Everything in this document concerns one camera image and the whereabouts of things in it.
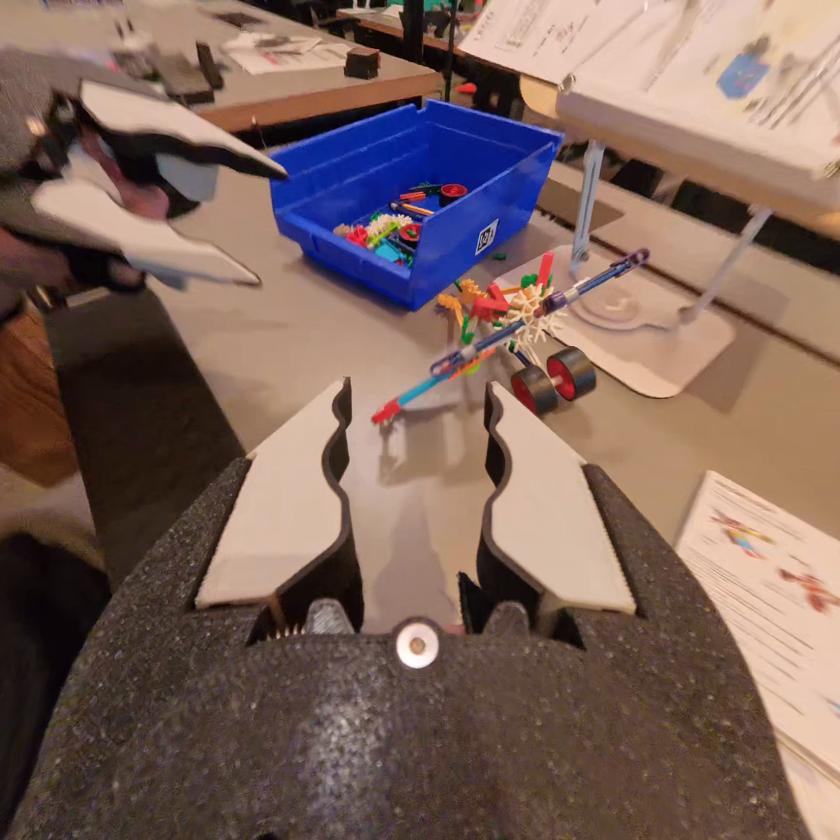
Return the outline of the black power adapter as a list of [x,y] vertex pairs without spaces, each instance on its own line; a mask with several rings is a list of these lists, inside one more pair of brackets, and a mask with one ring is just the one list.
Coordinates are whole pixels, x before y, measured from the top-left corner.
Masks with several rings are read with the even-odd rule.
[[153,53],[149,62],[170,99],[186,107],[215,102],[211,83],[183,55]]

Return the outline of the printed instruction leaflet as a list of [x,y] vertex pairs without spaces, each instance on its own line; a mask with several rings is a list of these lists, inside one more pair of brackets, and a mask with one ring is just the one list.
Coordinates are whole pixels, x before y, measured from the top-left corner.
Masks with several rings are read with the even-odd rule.
[[709,470],[675,551],[739,645],[812,837],[838,838],[838,540]]

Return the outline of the neighbouring grey table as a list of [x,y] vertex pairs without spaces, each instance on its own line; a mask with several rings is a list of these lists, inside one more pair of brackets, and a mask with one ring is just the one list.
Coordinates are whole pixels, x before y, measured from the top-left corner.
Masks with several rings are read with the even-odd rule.
[[135,31],[151,35],[166,53],[195,55],[195,42],[207,43],[229,68],[225,87],[198,111],[220,128],[236,133],[255,125],[271,126],[322,115],[414,102],[438,88],[435,70],[384,55],[377,78],[346,77],[341,67],[283,70],[252,75],[222,51],[236,36],[234,27],[214,17],[241,13],[257,17],[276,35],[315,35],[330,44],[340,40],[263,9],[240,2],[123,2],[120,7],[92,5],[48,9],[43,2],[1,2],[2,43],[25,49],[79,48],[106,51],[119,45],[117,25],[129,20]]

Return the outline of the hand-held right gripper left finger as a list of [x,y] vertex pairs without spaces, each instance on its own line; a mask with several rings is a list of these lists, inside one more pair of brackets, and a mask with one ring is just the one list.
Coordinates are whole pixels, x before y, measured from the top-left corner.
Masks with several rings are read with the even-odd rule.
[[196,608],[267,603],[350,547],[351,378],[328,385],[248,454]]

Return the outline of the black pole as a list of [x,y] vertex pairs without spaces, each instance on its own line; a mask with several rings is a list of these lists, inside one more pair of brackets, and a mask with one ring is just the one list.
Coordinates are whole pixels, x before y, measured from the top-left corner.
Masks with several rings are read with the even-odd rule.
[[402,11],[403,52],[406,60],[424,63],[425,1],[404,1]]

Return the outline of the blue parts bin with tag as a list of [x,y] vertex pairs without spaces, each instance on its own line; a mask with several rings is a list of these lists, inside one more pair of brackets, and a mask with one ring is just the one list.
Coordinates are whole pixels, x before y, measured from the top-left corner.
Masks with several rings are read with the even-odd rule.
[[[289,175],[270,184],[279,232],[305,256],[409,311],[420,309],[529,221],[561,147],[560,133],[441,101],[404,106],[321,133],[272,155]],[[400,266],[334,233],[387,214],[421,182],[465,194],[421,223]]]

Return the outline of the papers on neighbouring table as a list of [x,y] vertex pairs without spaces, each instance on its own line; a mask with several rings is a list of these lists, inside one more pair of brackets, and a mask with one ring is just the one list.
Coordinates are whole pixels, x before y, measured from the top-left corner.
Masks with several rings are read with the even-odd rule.
[[222,45],[222,51],[251,76],[291,71],[343,68],[354,45],[347,40],[243,32]]

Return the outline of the person's left hand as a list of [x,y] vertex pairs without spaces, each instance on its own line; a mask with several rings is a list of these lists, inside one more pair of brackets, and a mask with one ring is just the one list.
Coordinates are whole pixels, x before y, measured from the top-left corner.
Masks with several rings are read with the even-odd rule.
[[33,244],[1,228],[1,289],[3,293],[47,287],[66,291],[72,275],[60,251]]

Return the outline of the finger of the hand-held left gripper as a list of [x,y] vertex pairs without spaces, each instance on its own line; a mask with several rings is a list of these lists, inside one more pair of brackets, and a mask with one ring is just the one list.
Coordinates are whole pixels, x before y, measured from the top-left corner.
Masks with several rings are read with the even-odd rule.
[[32,203],[40,214],[113,246],[133,268],[158,280],[205,279],[261,286],[256,273],[219,247],[186,238],[165,220],[132,213],[92,182],[48,182],[35,190]]
[[134,168],[131,178],[139,181],[140,165],[151,165],[188,202],[215,196],[221,168],[268,181],[289,178],[269,156],[172,100],[85,79],[79,104],[124,174]]

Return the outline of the colourful construction toy model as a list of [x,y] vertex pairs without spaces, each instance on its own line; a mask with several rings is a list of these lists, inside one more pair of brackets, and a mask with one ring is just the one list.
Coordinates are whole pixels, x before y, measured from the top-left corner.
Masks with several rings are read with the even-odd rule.
[[584,351],[561,339],[556,329],[572,304],[607,282],[645,266],[649,257],[649,250],[641,248],[594,277],[575,282],[568,290],[556,290],[554,253],[547,252],[542,255],[539,271],[524,276],[515,287],[502,289],[492,282],[482,290],[465,280],[457,285],[457,295],[438,295],[438,306],[460,320],[460,345],[434,362],[425,380],[379,408],[372,423],[390,423],[410,403],[441,384],[477,370],[497,353],[519,361],[521,368],[511,375],[511,388],[519,402],[537,417],[554,411],[561,402],[574,403],[593,393],[597,384],[594,364]]

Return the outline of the instruction sheet board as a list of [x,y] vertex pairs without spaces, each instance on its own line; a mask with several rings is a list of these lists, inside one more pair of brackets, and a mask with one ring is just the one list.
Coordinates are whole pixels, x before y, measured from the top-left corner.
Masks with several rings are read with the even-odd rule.
[[839,2],[487,2],[471,57],[547,114],[838,238]]

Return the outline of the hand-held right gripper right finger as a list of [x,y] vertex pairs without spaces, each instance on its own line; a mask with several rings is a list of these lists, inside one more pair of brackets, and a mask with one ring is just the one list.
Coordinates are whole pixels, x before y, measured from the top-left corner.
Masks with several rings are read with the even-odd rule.
[[595,502],[586,461],[498,382],[486,386],[480,585],[521,601],[532,628],[556,634],[564,611],[632,616],[637,603]]

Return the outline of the wooden column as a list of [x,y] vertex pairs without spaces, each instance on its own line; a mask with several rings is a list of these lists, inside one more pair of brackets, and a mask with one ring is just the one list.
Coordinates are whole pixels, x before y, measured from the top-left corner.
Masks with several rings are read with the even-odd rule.
[[46,325],[34,308],[2,325],[1,463],[40,487],[78,470]]

